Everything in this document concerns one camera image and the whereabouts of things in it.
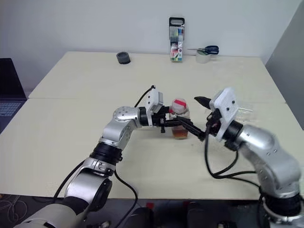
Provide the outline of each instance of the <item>laptop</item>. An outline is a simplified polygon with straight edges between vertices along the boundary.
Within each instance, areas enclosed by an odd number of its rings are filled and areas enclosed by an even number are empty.
[[[0,133],[27,98],[11,58],[0,58]]]

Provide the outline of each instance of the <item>amber liquid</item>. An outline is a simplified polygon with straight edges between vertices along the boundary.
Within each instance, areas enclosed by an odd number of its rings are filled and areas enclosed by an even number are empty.
[[[172,133],[175,139],[186,139],[188,137],[188,130],[183,126],[172,127]]]

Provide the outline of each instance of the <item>laptop keyboard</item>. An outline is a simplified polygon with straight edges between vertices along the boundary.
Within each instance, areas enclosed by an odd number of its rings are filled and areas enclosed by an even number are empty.
[[[14,115],[21,103],[0,103],[0,116]]]

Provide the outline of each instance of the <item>clear plastic container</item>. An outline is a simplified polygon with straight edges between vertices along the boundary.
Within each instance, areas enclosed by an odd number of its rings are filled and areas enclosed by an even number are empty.
[[[190,112],[185,99],[176,98],[170,106],[169,119],[174,119],[176,116],[181,116],[190,119]],[[188,137],[188,130],[183,126],[172,127],[172,133],[175,139],[185,139]]]

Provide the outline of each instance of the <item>white table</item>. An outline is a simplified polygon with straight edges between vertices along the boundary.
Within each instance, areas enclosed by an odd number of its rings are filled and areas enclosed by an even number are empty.
[[[196,63],[194,56],[185,56],[183,63],[172,63],[169,55],[130,57],[131,63],[121,65],[116,53],[67,52],[29,97],[107,97],[117,105],[126,105],[133,104],[151,85],[164,92],[168,101],[185,95],[212,97],[215,91],[231,86],[239,100],[285,102],[257,57],[213,57],[206,64]]]
[[[175,96],[169,90],[164,92],[165,103],[170,102],[167,97]],[[193,122],[203,127],[209,112],[187,93],[181,95],[186,95]],[[114,101],[111,96],[88,100],[29,99],[0,135],[0,192],[53,196],[65,176],[91,153],[115,108],[135,102],[128,97]],[[281,145],[301,162],[303,170],[303,131],[289,107],[281,103],[247,105],[254,110],[248,118],[250,123],[275,133]],[[175,140],[170,129],[161,134],[160,129],[145,127],[133,132],[117,171],[137,189],[140,198],[258,198],[258,190],[251,185],[212,179],[205,168],[202,146],[192,135]],[[233,152],[214,139],[210,140],[209,151],[214,171],[234,158]],[[252,166],[240,156],[234,171],[248,169]],[[247,178],[257,180],[255,175]],[[112,180],[110,198],[133,197],[115,177]]]

